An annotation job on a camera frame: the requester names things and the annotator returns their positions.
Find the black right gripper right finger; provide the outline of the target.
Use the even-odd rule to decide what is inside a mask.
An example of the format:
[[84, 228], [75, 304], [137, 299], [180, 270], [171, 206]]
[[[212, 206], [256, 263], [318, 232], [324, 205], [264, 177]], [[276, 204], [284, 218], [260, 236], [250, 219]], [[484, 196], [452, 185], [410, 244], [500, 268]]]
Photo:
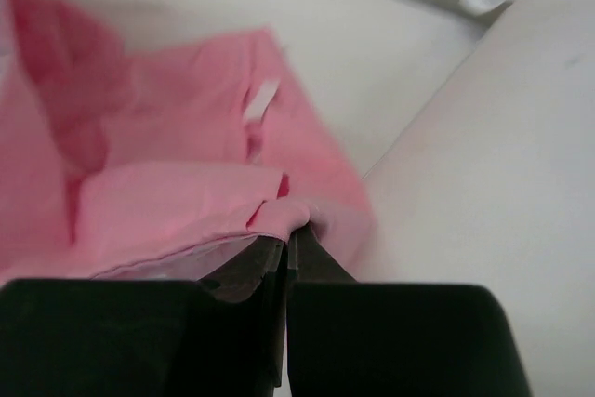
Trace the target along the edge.
[[506, 313], [479, 285], [361, 283], [311, 227], [288, 243], [295, 396], [527, 396]]

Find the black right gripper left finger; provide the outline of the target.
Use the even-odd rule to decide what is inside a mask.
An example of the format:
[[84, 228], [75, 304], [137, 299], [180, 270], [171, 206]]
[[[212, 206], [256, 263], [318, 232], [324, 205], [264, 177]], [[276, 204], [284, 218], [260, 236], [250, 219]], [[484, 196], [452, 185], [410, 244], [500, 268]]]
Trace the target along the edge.
[[284, 244], [259, 237], [198, 281], [20, 279], [1, 290], [5, 396], [270, 396]]

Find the pink satin pillowcase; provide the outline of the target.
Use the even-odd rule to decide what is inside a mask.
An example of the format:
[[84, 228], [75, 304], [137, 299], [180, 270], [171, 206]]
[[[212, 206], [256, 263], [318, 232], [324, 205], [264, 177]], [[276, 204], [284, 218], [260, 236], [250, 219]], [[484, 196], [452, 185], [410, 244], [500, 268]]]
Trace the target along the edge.
[[1, 279], [197, 279], [311, 224], [347, 264], [363, 183], [266, 29], [128, 54], [64, 0], [4, 0]]

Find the white pillow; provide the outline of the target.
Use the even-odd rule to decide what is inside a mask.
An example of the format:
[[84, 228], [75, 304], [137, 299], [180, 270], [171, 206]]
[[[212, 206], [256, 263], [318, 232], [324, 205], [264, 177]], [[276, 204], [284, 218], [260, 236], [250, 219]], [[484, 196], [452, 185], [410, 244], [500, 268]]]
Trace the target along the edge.
[[73, 0], [137, 47], [268, 24], [364, 175], [366, 280], [475, 283], [536, 396], [594, 392], [594, 0]]

